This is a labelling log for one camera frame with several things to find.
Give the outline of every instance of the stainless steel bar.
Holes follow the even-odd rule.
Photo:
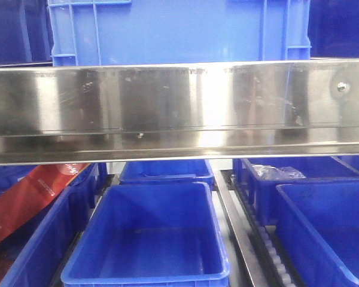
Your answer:
[[[0,164],[359,154],[359,59],[0,69]]]
[[[250,283],[253,287],[270,287],[270,282],[263,273],[257,254],[245,231],[220,170],[214,171],[214,178],[217,183],[217,192],[226,215],[227,223],[233,231]]]

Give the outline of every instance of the reflective metal surface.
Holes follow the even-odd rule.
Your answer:
[[[0,164],[359,153],[359,60],[0,69]]]
[[[250,241],[247,231],[235,207],[233,199],[227,189],[225,180],[220,170],[214,170],[214,178],[218,188],[218,196],[227,219],[227,223],[233,232],[239,255],[243,259],[244,270],[248,276],[251,286],[270,287],[275,286],[274,281],[266,278],[262,266],[259,263],[257,254]]]

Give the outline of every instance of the metal track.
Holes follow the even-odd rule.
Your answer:
[[[304,287],[291,261],[274,236],[273,228],[266,229],[258,225],[244,193],[237,196],[238,205],[233,201],[233,196],[226,184],[226,180],[229,179],[223,177],[223,172],[226,171],[214,171],[218,195],[233,232],[237,252],[244,259],[244,268],[251,285],[253,287]],[[243,218],[239,215],[238,209],[243,210]],[[244,221],[249,223],[249,228],[244,226]]]
[[[359,154],[359,59],[0,68],[0,164]]]

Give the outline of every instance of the clear plastic wrap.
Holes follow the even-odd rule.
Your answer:
[[[277,168],[273,166],[264,166],[262,164],[254,164],[252,167],[261,179],[277,180],[306,178],[302,172],[291,166]]]

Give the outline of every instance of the metal rail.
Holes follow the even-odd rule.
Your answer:
[[[266,274],[264,273],[259,263],[257,254],[243,226],[238,211],[235,208],[235,204],[226,187],[226,183],[220,170],[214,171],[214,178],[217,183],[218,196],[221,200],[227,223],[230,227],[230,230],[233,231],[238,246],[238,251],[244,261],[244,267],[251,285],[253,287],[272,286],[270,281],[266,278]]]
[[[359,154],[359,59],[0,68],[0,164]]]

